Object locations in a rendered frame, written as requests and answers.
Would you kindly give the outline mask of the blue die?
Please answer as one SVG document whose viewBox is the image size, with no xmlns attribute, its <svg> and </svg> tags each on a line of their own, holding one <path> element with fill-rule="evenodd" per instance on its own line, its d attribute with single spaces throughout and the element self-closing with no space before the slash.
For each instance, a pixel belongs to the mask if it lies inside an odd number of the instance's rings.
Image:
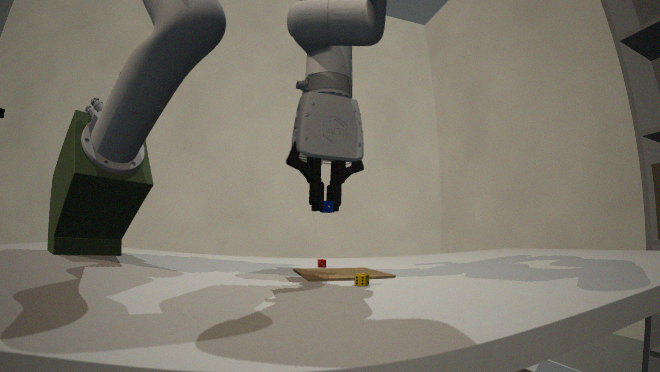
<svg viewBox="0 0 660 372">
<path fill-rule="evenodd" d="M 334 201 L 324 201 L 324 209 L 320 212 L 322 212 L 322 213 L 333 213 L 334 212 Z"/>
</svg>

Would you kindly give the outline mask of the yellow die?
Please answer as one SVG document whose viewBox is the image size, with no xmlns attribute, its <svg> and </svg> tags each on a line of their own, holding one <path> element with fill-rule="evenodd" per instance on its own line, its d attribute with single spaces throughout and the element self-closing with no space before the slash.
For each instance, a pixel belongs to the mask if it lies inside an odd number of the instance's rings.
<svg viewBox="0 0 660 372">
<path fill-rule="evenodd" d="M 355 286 L 367 286 L 369 285 L 369 274 L 356 274 L 354 280 Z"/>
</svg>

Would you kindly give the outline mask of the brown square mat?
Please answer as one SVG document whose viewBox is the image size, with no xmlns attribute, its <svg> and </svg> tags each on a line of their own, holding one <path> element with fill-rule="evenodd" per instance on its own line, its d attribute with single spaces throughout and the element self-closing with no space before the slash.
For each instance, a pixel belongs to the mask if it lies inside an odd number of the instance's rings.
<svg viewBox="0 0 660 372">
<path fill-rule="evenodd" d="M 293 268 L 293 271 L 307 281 L 347 281 L 355 280 L 355 274 L 369 274 L 369 279 L 396 278 L 396 275 L 361 268 Z"/>
</svg>

